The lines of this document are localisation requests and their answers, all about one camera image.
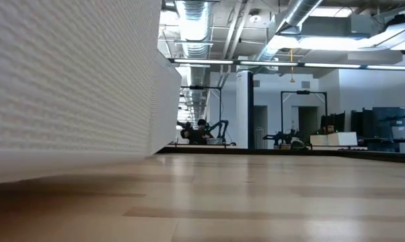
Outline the person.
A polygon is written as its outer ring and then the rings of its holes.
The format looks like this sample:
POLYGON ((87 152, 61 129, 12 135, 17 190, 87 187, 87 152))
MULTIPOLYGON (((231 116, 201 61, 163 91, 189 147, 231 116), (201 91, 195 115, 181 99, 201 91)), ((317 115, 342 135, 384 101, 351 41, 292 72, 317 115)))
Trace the person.
POLYGON ((176 122, 176 124, 182 128, 180 136, 183 139, 188 139, 189 145, 206 145, 207 140, 213 137, 210 132, 205 130, 207 125, 205 119, 198 120, 197 129, 193 129, 193 126, 189 122, 176 122))

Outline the white pillar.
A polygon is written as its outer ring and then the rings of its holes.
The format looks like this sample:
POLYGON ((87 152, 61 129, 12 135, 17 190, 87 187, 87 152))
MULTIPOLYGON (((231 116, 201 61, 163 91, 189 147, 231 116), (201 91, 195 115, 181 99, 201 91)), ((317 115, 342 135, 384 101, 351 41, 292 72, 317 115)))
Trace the white pillar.
POLYGON ((250 71, 236 75, 236 121, 237 146, 241 149, 254 148, 254 80, 250 71))

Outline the long strip light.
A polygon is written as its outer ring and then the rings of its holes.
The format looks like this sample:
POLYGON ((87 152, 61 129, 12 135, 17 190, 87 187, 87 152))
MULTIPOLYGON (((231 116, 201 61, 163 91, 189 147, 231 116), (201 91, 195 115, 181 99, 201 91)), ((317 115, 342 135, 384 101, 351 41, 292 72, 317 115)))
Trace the long strip light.
POLYGON ((332 64, 332 63, 302 63, 303 67, 324 69, 360 69, 361 65, 332 64))
POLYGON ((248 61, 241 60, 239 65, 246 66, 265 66, 265 67, 296 67, 299 63, 279 62, 279 61, 248 61))
POLYGON ((234 65, 234 60, 175 58, 172 59, 171 62, 180 64, 198 64, 198 65, 234 65))
POLYGON ((399 65, 367 65, 366 69, 378 71, 405 71, 405 66, 399 65))

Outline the small domed object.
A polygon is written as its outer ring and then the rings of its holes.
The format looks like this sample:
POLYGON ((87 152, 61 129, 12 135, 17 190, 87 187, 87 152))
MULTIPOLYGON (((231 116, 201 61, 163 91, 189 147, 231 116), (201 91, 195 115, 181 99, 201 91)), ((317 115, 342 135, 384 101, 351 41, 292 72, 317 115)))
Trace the small domed object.
POLYGON ((300 151, 300 150, 308 150, 307 146, 305 143, 303 143, 300 140, 294 140, 291 142, 290 149, 294 151, 300 151))

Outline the black monitors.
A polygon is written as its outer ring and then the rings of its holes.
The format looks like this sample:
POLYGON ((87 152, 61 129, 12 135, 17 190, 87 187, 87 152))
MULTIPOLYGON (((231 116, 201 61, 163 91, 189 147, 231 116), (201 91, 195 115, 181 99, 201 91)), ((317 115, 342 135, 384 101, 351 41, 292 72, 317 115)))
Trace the black monitors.
POLYGON ((330 114, 321 117, 320 130, 323 133, 344 132, 346 114, 330 114))

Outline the large white box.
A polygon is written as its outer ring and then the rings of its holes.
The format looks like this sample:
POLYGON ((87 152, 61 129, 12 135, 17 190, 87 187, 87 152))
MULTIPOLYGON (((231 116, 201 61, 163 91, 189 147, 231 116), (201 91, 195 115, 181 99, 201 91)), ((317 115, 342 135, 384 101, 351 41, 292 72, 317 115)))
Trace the large white box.
POLYGON ((329 134, 328 144, 330 146, 357 146, 356 132, 335 132, 329 134))

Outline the dark cabinets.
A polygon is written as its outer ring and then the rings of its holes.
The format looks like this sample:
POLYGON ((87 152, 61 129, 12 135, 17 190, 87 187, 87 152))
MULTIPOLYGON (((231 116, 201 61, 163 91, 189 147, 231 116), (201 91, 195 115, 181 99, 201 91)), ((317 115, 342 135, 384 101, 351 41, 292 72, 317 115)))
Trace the dark cabinets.
POLYGON ((393 139, 392 128, 405 126, 405 108, 373 107, 351 111, 351 130, 362 138, 393 139))

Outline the black aluminium table frame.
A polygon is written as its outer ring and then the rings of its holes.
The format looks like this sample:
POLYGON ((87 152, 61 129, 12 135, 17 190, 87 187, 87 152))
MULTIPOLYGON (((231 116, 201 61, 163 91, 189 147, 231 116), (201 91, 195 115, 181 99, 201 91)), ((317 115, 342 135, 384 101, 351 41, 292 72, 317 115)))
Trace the black aluminium table frame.
POLYGON ((272 156, 321 156, 364 159, 391 163, 405 163, 404 153, 383 153, 354 150, 270 150, 270 149, 238 149, 229 147, 164 147, 157 154, 204 154, 204 155, 272 155, 272 156))

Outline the silver spiral ceiling duct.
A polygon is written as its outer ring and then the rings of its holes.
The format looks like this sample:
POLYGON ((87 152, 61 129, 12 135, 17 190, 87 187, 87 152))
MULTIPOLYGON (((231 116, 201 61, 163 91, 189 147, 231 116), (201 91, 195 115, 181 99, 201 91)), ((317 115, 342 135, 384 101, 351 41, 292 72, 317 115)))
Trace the silver spiral ceiling duct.
POLYGON ((176 1, 180 16, 180 38, 186 58, 208 58, 212 4, 205 1, 176 1))

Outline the black background frame stand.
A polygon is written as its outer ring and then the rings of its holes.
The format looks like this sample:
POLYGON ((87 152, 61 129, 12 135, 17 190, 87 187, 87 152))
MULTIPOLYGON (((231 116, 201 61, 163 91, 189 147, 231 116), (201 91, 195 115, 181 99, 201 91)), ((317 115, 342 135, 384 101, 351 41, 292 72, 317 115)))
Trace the black background frame stand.
MULTIPOLYGON (((308 91, 308 90, 299 90, 299 91, 281 91, 281 133, 286 133, 284 131, 284 119, 283 119, 283 104, 285 101, 292 95, 315 95, 318 99, 324 104, 324 111, 327 114, 327 93, 321 91, 308 91)), ((315 134, 320 129, 320 108, 317 106, 312 106, 311 104, 298 105, 298 125, 295 127, 295 113, 293 112, 291 119, 290 133, 285 134, 285 142, 290 143, 289 140, 293 138, 299 138, 300 141, 306 145, 311 144, 311 135, 315 134)))

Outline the angled silver ceiling duct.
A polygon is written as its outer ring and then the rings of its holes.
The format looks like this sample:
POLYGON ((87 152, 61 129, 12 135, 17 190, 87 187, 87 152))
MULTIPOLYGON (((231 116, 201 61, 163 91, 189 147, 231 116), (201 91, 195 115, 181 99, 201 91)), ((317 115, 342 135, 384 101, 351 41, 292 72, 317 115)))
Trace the angled silver ceiling duct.
POLYGON ((279 50, 291 49, 287 47, 287 38, 281 33, 291 30, 292 34, 300 34, 304 21, 322 2, 323 0, 290 0, 288 8, 271 19, 266 29, 266 44, 254 60, 271 61, 279 50))

